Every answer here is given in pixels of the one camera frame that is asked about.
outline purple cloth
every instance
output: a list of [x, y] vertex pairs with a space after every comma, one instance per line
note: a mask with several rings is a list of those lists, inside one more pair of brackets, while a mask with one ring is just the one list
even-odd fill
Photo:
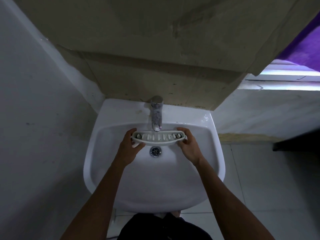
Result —
[[320, 12], [277, 57], [320, 71]]

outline white ceramic sink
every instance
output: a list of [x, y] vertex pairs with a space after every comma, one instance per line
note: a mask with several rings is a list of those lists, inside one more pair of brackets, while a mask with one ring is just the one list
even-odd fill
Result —
[[[162, 130], [189, 128], [221, 180], [225, 176], [223, 153], [210, 111], [163, 105]], [[127, 130], [152, 130], [150, 104], [107, 99], [94, 125], [85, 158], [83, 177], [93, 193], [113, 161]], [[162, 146], [152, 157], [145, 146], [122, 175], [114, 207], [129, 212], [161, 213], [183, 210], [207, 199], [196, 168], [178, 145]]]

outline person's right arm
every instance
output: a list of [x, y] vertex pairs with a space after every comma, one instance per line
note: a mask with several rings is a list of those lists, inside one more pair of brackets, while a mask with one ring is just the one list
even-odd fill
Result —
[[199, 172], [210, 205], [225, 240], [274, 240], [274, 237], [250, 210], [224, 185], [203, 157], [189, 129], [178, 127], [187, 140], [179, 141], [186, 158]]

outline metal drain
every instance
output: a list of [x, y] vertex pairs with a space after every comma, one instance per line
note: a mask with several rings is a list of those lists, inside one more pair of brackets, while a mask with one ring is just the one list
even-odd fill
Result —
[[152, 157], [159, 157], [161, 155], [161, 148], [158, 146], [154, 146], [150, 148], [150, 155]]

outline white plastic soap dish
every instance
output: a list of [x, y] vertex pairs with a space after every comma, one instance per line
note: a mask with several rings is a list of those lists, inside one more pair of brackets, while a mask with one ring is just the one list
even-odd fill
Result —
[[137, 143], [144, 142], [148, 146], [170, 146], [185, 139], [186, 135], [180, 130], [136, 131], [131, 138]]

